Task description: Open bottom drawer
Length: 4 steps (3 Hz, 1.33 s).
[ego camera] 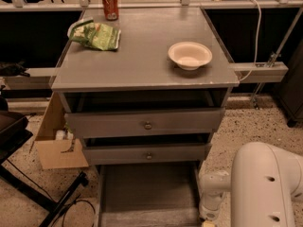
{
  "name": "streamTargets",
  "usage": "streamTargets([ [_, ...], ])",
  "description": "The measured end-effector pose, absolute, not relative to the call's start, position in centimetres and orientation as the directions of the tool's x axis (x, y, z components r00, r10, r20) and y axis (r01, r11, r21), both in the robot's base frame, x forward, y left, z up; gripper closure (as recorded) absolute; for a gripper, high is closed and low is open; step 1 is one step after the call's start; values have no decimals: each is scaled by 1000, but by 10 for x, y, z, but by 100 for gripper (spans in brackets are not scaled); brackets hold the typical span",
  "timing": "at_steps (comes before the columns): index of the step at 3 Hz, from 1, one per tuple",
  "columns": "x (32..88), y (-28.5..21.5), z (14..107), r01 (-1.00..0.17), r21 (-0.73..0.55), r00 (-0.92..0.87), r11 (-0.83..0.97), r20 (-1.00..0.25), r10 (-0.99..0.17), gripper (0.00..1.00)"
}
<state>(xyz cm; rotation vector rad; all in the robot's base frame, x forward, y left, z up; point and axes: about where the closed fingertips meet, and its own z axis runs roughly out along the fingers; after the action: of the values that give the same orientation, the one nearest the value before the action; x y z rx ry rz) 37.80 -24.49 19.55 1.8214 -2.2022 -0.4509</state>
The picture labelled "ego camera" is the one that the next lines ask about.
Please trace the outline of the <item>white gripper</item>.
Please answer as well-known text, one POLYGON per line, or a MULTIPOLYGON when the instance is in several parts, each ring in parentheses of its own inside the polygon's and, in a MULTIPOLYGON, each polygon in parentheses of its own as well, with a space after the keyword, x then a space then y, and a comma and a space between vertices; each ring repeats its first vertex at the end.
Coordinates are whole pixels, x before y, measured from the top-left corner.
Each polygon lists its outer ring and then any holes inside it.
POLYGON ((231 176, 222 170, 202 175, 199 179, 200 202, 199 214, 202 227, 216 227, 211 220, 216 220, 220 214, 221 204, 230 191, 231 176))

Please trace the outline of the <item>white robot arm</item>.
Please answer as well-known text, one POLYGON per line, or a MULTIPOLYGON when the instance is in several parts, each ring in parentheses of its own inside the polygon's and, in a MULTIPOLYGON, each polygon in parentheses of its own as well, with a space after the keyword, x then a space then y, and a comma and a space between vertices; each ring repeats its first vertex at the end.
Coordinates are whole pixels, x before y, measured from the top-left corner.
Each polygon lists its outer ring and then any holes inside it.
POLYGON ((303 157, 266 143, 247 143, 230 172, 204 174, 199 187, 204 220, 217 219, 230 193, 231 227, 295 227, 292 202, 303 201, 303 157))

